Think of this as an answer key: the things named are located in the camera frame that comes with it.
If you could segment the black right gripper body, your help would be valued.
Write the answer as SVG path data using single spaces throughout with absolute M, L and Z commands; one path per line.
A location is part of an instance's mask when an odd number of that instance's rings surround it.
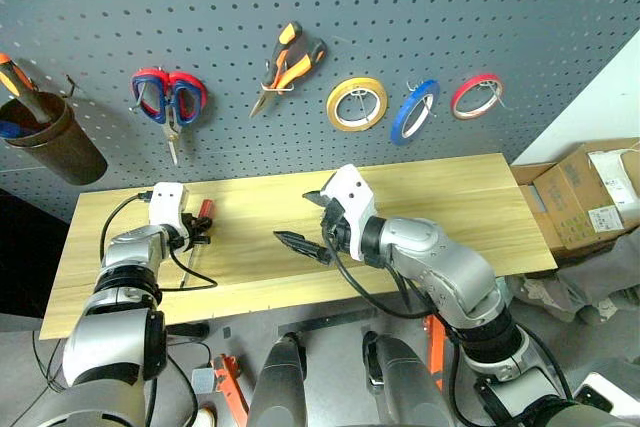
M 326 245 L 331 245 L 336 252 L 350 251 L 350 226 L 345 218 L 345 210 L 337 200 L 331 200 L 321 221 L 322 234 L 327 238 Z

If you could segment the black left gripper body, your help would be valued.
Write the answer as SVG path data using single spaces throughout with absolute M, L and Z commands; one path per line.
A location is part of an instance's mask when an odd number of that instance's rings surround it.
M 198 236 L 198 218 L 191 213 L 181 213 L 180 219 L 184 232 L 182 235 L 183 244 L 180 251 L 189 251 L 194 246 L 194 240 Z

